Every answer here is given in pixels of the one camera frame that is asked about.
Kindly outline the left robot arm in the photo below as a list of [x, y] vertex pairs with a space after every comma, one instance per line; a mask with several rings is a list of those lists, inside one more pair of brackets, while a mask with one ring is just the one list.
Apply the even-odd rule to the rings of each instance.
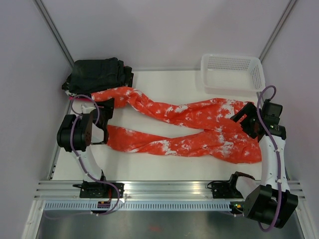
[[109, 186], [103, 169], [98, 166], [92, 152], [92, 146], [104, 145], [108, 142], [108, 121], [113, 117], [115, 99], [110, 98], [103, 102], [85, 102], [81, 111], [71, 109], [57, 133], [57, 144], [71, 154], [83, 174], [83, 184], [92, 184], [91, 192], [98, 198], [108, 194]]

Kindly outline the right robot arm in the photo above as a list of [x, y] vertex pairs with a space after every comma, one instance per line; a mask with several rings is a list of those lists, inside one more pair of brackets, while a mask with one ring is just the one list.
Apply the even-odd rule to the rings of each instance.
[[290, 192], [285, 173], [284, 148], [286, 128], [279, 125], [282, 105], [266, 100], [262, 107], [247, 103], [231, 117], [243, 131], [258, 141], [262, 158], [262, 176], [257, 185], [253, 176], [235, 172], [227, 184], [232, 197], [245, 200], [244, 217], [266, 224], [263, 231], [281, 229], [298, 205], [298, 197]]

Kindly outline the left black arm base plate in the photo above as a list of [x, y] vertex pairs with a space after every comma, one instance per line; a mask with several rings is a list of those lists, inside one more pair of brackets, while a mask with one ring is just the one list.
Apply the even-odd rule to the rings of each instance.
[[124, 183], [112, 182], [114, 186], [97, 182], [73, 184], [72, 187], [80, 189], [80, 198], [85, 199], [118, 199], [123, 198]]

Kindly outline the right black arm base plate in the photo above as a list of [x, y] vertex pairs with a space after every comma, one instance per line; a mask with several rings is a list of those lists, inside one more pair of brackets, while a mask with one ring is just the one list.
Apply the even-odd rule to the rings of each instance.
[[214, 199], [243, 199], [242, 194], [227, 181], [212, 181], [207, 184]]

